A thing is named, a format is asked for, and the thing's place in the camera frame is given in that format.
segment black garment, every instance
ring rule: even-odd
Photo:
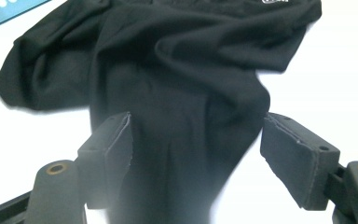
[[[319,0],[69,0],[14,43],[8,105],[130,111],[134,154],[112,223],[208,223],[269,110],[255,69],[283,71]]]

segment white surface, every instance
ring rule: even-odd
[[[15,38],[63,0],[0,25],[0,68]],[[271,112],[303,124],[340,149],[340,163],[358,161],[358,1],[325,0],[324,15],[305,36],[288,70],[262,75]],[[37,170],[76,157],[90,136],[87,108],[53,114],[10,110],[0,102],[0,204],[29,191]],[[334,208],[299,209],[259,154],[259,139],[216,201],[212,224],[332,223]]]

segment white logo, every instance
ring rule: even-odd
[[[289,2],[289,0],[262,0],[264,4],[272,4],[277,2]]]

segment black shirt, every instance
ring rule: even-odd
[[[202,224],[259,134],[269,94],[321,16],[319,0],[68,0],[17,39],[0,72],[12,106],[130,111],[134,153],[112,223]]]

